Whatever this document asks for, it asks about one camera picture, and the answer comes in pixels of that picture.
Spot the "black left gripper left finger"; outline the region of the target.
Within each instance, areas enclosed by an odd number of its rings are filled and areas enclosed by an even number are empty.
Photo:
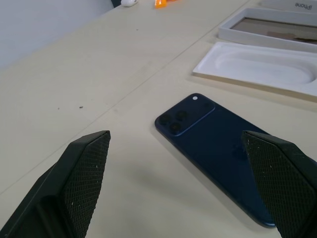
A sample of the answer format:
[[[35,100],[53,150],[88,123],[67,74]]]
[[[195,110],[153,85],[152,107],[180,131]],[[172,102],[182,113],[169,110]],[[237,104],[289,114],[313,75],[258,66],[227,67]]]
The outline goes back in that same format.
[[[84,238],[100,195],[110,142],[103,130],[71,142],[28,191],[2,238]]]

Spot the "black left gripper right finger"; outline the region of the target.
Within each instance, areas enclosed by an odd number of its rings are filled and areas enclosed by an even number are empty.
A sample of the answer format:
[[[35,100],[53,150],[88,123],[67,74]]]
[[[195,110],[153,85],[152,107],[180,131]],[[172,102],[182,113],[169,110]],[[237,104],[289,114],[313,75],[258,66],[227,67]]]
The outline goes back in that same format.
[[[294,143],[254,131],[242,140],[258,192],[283,238],[317,236],[317,163]]]

